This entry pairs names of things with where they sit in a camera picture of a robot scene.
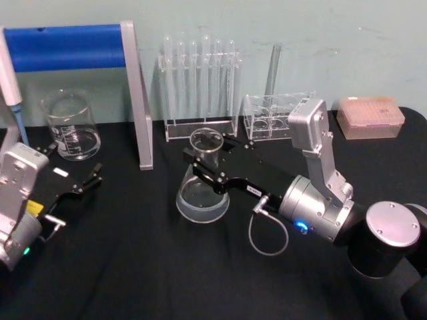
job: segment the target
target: clear plastic box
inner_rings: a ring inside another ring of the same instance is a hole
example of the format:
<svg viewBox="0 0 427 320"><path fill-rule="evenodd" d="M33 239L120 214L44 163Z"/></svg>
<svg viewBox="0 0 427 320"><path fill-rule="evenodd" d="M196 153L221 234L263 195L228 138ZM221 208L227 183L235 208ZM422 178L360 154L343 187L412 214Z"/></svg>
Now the clear plastic box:
<svg viewBox="0 0 427 320"><path fill-rule="evenodd" d="M167 37L158 64L167 141L202 127L237 136L242 60L232 40L174 45Z"/></svg>
<svg viewBox="0 0 427 320"><path fill-rule="evenodd" d="M347 140L395 138L405 122L390 97L349 97L340 100L337 120Z"/></svg>
<svg viewBox="0 0 427 320"><path fill-rule="evenodd" d="M244 123L248 138L253 141L289 139L288 116L304 98L311 93L283 95L246 95L243 100Z"/></svg>

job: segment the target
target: yellow component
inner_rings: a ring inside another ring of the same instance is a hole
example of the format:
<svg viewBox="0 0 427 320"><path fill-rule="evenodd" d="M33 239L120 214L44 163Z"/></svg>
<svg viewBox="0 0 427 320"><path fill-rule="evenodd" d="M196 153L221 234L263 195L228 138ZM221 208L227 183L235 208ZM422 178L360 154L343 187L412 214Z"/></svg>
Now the yellow component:
<svg viewBox="0 0 427 320"><path fill-rule="evenodd" d="M43 205L32 200L28 200L27 211L30 212L32 216L37 217L41 210L43 210Z"/></svg>

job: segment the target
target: circular cap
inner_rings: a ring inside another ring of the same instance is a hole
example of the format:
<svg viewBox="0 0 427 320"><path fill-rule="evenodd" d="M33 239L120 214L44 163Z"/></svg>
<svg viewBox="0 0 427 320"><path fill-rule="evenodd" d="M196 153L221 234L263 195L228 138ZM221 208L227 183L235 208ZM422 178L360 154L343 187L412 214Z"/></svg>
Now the circular cap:
<svg viewBox="0 0 427 320"><path fill-rule="evenodd" d="M379 240L392 247L408 247L420 236L420 224L415 215L395 202L382 201L371 205L366 223Z"/></svg>
<svg viewBox="0 0 427 320"><path fill-rule="evenodd" d="M210 128L201 128L193 131L189 138L191 146L202 153L213 153L221 149L224 138L221 133Z"/></svg>

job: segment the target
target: erlenmeyer flask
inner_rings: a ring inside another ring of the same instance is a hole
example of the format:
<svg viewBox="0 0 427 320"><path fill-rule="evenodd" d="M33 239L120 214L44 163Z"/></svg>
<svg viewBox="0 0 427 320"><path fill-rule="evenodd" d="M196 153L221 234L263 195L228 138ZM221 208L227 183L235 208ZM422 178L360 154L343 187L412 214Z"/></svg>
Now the erlenmeyer flask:
<svg viewBox="0 0 427 320"><path fill-rule="evenodd" d="M209 163L218 166L218 151L224 139L210 128L195 130L189 141L195 154ZM218 195L199 177L193 174L193 166L188 167L176 197L176 206L181 214L196 223L209 223L218 220L227 211L230 204L228 194Z"/></svg>

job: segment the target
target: blue led light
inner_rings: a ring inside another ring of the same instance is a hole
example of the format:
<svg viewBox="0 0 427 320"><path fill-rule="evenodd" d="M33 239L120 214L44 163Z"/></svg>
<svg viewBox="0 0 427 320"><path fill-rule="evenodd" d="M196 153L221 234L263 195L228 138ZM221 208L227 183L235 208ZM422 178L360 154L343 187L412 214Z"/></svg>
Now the blue led light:
<svg viewBox="0 0 427 320"><path fill-rule="evenodd" d="M303 221L295 221L295 226L301 231L302 234L306 234L308 232L308 226Z"/></svg>

